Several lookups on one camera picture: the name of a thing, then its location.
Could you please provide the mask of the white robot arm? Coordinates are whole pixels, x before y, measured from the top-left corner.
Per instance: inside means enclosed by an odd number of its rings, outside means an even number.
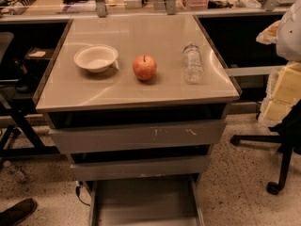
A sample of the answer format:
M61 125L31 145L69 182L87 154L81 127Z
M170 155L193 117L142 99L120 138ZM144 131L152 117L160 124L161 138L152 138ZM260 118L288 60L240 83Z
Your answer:
M257 36L256 42L274 43L277 55L288 61L281 70L270 73L261 104L261 121L280 122L301 100L301 0L295 0L279 21Z

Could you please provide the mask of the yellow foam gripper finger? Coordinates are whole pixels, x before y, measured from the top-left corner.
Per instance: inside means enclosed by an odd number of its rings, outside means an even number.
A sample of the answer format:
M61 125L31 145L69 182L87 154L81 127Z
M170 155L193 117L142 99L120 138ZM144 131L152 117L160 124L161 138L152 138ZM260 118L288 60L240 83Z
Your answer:
M289 62L281 70L272 70L262 102L266 120L282 121L301 100L301 63Z
M276 21L266 27L256 38L256 42L269 45L277 42L277 31L280 21Z

